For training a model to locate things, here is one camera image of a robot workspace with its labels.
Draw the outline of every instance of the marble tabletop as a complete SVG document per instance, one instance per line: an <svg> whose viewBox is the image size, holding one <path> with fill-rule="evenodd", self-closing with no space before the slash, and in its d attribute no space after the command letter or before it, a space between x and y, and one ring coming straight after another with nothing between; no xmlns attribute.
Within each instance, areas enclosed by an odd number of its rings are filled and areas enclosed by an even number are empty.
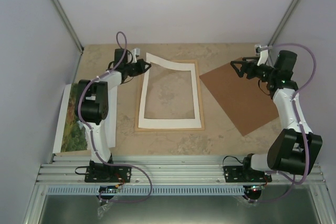
<svg viewBox="0 0 336 224"><path fill-rule="evenodd" d="M239 57L254 55L254 44L130 44L167 60L197 59L204 74ZM117 45L88 45L78 67L76 81L91 79L104 72L114 58ZM266 153L281 131L279 118L242 136L201 82L204 131L135 132L135 108L139 77L118 87L117 136L113 155L245 155ZM169 93L158 102L169 102ZM89 151L68 154L89 155Z"/></svg>

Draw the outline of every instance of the wire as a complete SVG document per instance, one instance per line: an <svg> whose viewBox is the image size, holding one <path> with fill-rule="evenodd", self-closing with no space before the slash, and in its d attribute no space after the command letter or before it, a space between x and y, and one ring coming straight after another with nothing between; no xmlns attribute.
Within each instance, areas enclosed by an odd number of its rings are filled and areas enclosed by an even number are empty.
<svg viewBox="0 0 336 224"><path fill-rule="evenodd" d="M86 175L86 173L78 173L78 172L77 172L77 169L80 169L80 168L89 168L89 166L78 166L78 167L75 169L75 173L76 173L77 175Z"/></svg>
<svg viewBox="0 0 336 224"><path fill-rule="evenodd" d="M111 61L107 67L107 69L111 69L111 65L114 63L114 61Z"/></svg>
<svg viewBox="0 0 336 224"><path fill-rule="evenodd" d="M258 80L258 87L259 87L259 89L260 89L265 95L271 95L271 94L268 94L268 93L266 93L264 90L261 89L261 87L260 87L260 82L261 82L261 80L259 79L259 80Z"/></svg>
<svg viewBox="0 0 336 224"><path fill-rule="evenodd" d="M267 177L264 176L264 180L266 180L266 183L264 183L264 187L268 185L268 180L267 180Z"/></svg>
<svg viewBox="0 0 336 224"><path fill-rule="evenodd" d="M130 50L127 50L127 52L129 52L129 53L131 54L131 56L132 56L132 59L131 59L131 61L129 62L129 63L131 63L131 62L134 60L134 56L133 56L133 54L132 54L132 52L131 52Z"/></svg>
<svg viewBox="0 0 336 224"><path fill-rule="evenodd" d="M238 161L239 163L243 164L241 161L239 161L239 159L238 159L237 157L234 157L234 156L225 156L225 157L223 158L223 161L222 161L222 166L224 166L224 160L225 160L226 158L228 158L228 157L232 157L232 158L234 158L236 161Z"/></svg>
<svg viewBox="0 0 336 224"><path fill-rule="evenodd" d="M130 82L131 80L126 81L126 82L122 83L121 85L126 84L126 83Z"/></svg>
<svg viewBox="0 0 336 224"><path fill-rule="evenodd" d="M120 175L118 173L116 173L116 177L118 178L119 181L121 181L120 185L125 184L125 180L123 178L120 177Z"/></svg>
<svg viewBox="0 0 336 224"><path fill-rule="evenodd" d="M142 173L146 176L146 178L148 179L148 182L149 182L149 184L150 184L150 191L149 191L149 193L148 193L144 198L142 198L142 199L138 199L138 200L113 200L113 199L110 199L110 200L104 200L104 199L102 199L102 198L100 197L100 195L99 195L99 197L98 197L99 200L101 200L101 201L109 201L109 202L117 202L117 203L135 203L135 202L142 202L142 201L145 201L145 200L147 200L147 199L151 196L152 191L153 191L153 184L152 184L151 178L149 177L149 175L148 175L143 169L141 169L141 168L139 168L139 167L137 167L137 166L135 166L135 165L129 165L129 164L110 164L110 163L107 163L106 161L104 161L104 160L101 158L101 156L99 155L99 153L98 153L98 151L97 151L97 149L96 149L96 145L94 144L94 140L93 140L93 128L92 128L92 126L91 126L89 123L87 123L87 122L83 119L82 114L81 114L82 103L83 103L85 94L86 94L86 92L89 90L90 86L91 86L93 83L95 83L96 81L98 81L98 80L100 80L100 79L102 79L102 78L104 78L104 77L110 75L110 74L111 74L111 73L112 73L112 72L119 66L119 64L122 62L123 58L125 57L125 55L126 55L126 53L127 53L127 38L126 38L126 35L125 35L122 31L117 32L116 39L117 39L117 44L118 44L118 46L119 46L120 48L122 48L122 46L120 45L119 40L118 40L118 35L119 35L119 34L121 34L121 35L124 37L124 40L125 40L125 48L124 48L124 52L123 52L123 54L122 54L120 60L118 61L118 63L117 63L116 65L114 65L113 68L112 68L111 70L107 70L107 71L106 71L105 73L103 73L102 75L100 75L100 76L98 76L98 77L92 79L92 80L87 84L87 86L84 88L83 93L82 93L82 95L80 96L80 98L79 98L79 102L78 102L78 118L79 118L79 120L80 120L83 124L85 124L85 125L89 128L89 130L90 130L90 137L91 137L92 150L95 152L95 154L96 154L96 156L97 156L97 158L99 159L100 162L102 162L103 164L108 165L108 166L120 166L120 165L122 165L122 166L126 166L126 167L131 167L131 168L137 169L137 170L139 170L140 172L142 172Z"/></svg>

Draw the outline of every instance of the purple cable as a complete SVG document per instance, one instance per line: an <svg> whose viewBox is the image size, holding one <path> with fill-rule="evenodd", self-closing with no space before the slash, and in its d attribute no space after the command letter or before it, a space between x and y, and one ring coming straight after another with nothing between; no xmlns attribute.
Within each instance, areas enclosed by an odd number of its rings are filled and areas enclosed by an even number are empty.
<svg viewBox="0 0 336 224"><path fill-rule="evenodd" d="M290 187L288 188L288 190L283 194L281 195L280 197L278 198L274 198L274 199L262 199L262 200L258 200L258 199L250 199L246 196L246 194L244 195L244 198L247 199L248 201L250 202L260 202L260 203L271 203L271 202L274 202L274 201L277 201L279 199L282 199L282 198L285 198L287 195L289 195L289 193L293 190L294 188L294 183L292 183L290 185Z"/></svg>
<svg viewBox="0 0 336 224"><path fill-rule="evenodd" d="M127 38L126 38L126 35L125 35L122 31L117 32L116 39L117 39L117 44L118 44L118 46L119 46L120 48L122 48L122 47L121 47L121 45L120 45L120 43L119 43L119 40L118 40L118 35L119 35L119 34L122 34L122 36L123 36L124 39L125 39L125 48L124 48L124 52L123 52L123 54L122 54L122 57L121 57L121 59L119 60L119 62L118 62L116 65L114 65L114 67L113 67L111 70L107 70L107 71L106 71L105 73L103 73L102 75L97 76L96 78L92 79L92 80L87 84L87 86L84 88L83 93L82 93L82 95L80 96L80 98L79 98L79 102L78 102L78 118L79 118L79 120L80 120L83 124L85 124L85 125L90 129L90 136L91 136L92 149L93 149L93 151L95 152L97 158L100 160L100 162L102 162L102 163L105 164L105 165L109 165L109 166L120 166L120 165L122 165L122 166L126 166L126 167L131 167L131 168L137 169L137 170L141 171L141 172L146 176L146 178L147 178L148 181L149 181L150 187L151 187L151 189L150 189L148 195L147 195L146 197L142 198L142 199L138 199L138 200L113 200L113 199L105 200L105 199L102 199L102 198L101 198L101 194L99 194L99 196L98 196L99 200L101 200L101 201L106 201L106 202L117 202L117 203L136 203L136 202L142 202L142 201L145 201L145 200L147 200L147 199L151 196L152 191L153 191L153 184L152 184L152 181L151 181L150 177L148 176L148 174L147 174L143 169L141 169L141 168L139 168L139 167L137 167L137 166L134 166L134 165L127 165L127 164L109 164L109 163L105 162L105 161L99 156L99 153L98 153L98 151L97 151L97 149L96 149L96 146L95 146L95 144L94 144L94 141L93 141L93 130L92 130L91 125L88 124L88 123L83 119L83 117L82 117L82 115L81 115L82 102L83 102L84 97L85 97L85 94L86 94L86 92L89 90L90 86L91 86L93 83L95 83L96 81L98 81L99 79L102 79L102 78L108 76L109 74L111 74L111 73L112 73L112 72L119 66L119 64L122 62L123 58L124 58L125 55L126 55L126 52L127 52Z"/></svg>

